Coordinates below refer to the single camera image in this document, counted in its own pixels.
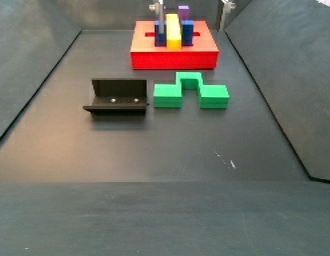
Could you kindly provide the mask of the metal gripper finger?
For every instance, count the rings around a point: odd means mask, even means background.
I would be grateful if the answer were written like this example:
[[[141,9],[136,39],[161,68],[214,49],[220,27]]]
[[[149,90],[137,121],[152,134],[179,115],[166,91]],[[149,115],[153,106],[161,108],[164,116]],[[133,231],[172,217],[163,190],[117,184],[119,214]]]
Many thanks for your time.
[[[152,0],[149,10],[153,11],[159,17],[159,33],[164,33],[164,0]]]
[[[220,30],[224,30],[227,15],[236,8],[236,3],[231,0],[220,0],[222,3],[222,17],[220,17]]]

